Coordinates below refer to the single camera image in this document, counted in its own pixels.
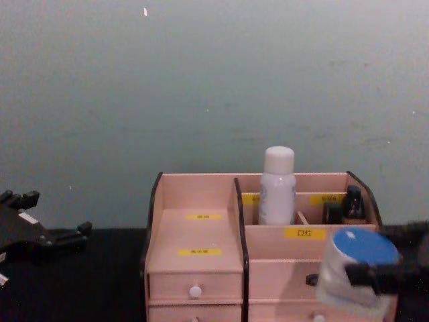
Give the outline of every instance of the black table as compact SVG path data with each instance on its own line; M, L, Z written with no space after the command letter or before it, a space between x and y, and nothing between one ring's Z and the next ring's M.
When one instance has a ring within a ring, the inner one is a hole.
M141 322L144 237L144 229L96 229L82 254L2 267L10 283L0 290L0 322ZM404 299L398 321L429 321L427 301Z

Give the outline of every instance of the white drawer knob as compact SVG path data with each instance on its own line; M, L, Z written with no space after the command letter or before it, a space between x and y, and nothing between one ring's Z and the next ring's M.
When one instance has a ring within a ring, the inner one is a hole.
M202 294L202 289L199 286L193 286L189 290L189 295L193 299L198 299L201 296L201 294Z
M317 314L314 316L313 322L326 322L326 319L323 315Z

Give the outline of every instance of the yellow label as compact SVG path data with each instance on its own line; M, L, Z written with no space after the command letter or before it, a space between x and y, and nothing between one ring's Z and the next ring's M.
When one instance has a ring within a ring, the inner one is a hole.
M244 205L258 205L259 193L242 193L241 199Z
M187 215L187 220L219 220L221 215Z
M345 197L344 193L324 193L320 195L312 195L310 197L310 204L323 205L324 203L341 203Z
M220 256L220 248L194 248L191 250L179 250L179 256Z
M284 237L293 239L324 240L326 238L326 230L305 227L285 228Z

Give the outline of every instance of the wooden organizer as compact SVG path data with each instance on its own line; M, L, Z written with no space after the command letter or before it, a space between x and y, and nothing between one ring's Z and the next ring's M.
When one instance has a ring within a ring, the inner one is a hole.
M318 273L330 235L323 202L361 188L366 223L381 220L369 188L351 172L296 174L297 225L257 224L260 174L162 174L152 189L141 285L147 322L382 322L327 307L306 277ZM201 294L190 296L198 286ZM391 314L384 322L393 321Z

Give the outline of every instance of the white bottle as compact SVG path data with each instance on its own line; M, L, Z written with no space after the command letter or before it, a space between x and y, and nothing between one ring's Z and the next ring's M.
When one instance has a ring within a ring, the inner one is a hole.
M295 186L293 150L273 146L265 151L261 179L260 225L293 225Z

